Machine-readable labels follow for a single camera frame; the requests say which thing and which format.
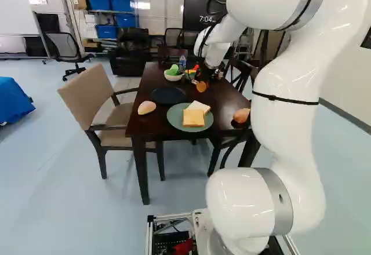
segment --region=metal cart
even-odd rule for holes
[[[194,243],[189,255],[206,255],[210,233],[215,232],[207,209],[195,210],[189,213],[164,214],[148,216],[146,235],[146,255],[170,255],[171,250],[190,239]],[[291,254],[298,252],[288,236],[283,237]],[[215,250],[215,254],[230,254],[228,250]],[[283,251],[272,236],[267,248],[261,255],[283,255]]]

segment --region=water bottle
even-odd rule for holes
[[[180,56],[179,59],[179,70],[181,72],[184,72],[186,70],[186,65],[187,65],[187,59],[184,55]]]

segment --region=beige upholstered chair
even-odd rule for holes
[[[107,178],[107,151],[133,149],[131,139],[125,137],[125,129],[129,122],[133,103],[120,104],[117,95],[136,91],[138,91],[138,88],[114,92],[101,64],[82,72],[58,90],[59,95],[76,121],[93,143],[97,151],[100,173],[103,179]],[[92,124],[99,109],[109,98],[112,98],[115,108],[106,122]],[[146,151],[157,154],[160,178],[164,181],[163,143],[149,142]]]

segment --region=plate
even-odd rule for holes
[[[190,106],[191,103],[180,103],[170,107],[166,117],[168,118],[168,122],[176,129],[182,130],[184,132],[201,132],[209,127],[214,122],[214,116],[211,112],[208,112],[205,115],[205,125],[201,127],[187,127],[183,126],[183,110]]]
[[[186,98],[186,94],[177,87],[162,87],[152,92],[152,100],[162,105],[178,104],[186,100]]]

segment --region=blue storage bin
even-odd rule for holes
[[[134,12],[133,0],[111,0],[112,10],[117,12]]]
[[[89,0],[91,10],[111,10],[110,0]]]
[[[135,15],[133,14],[116,14],[118,27],[135,27]]]
[[[116,26],[112,25],[97,25],[98,38],[100,39],[116,39]]]

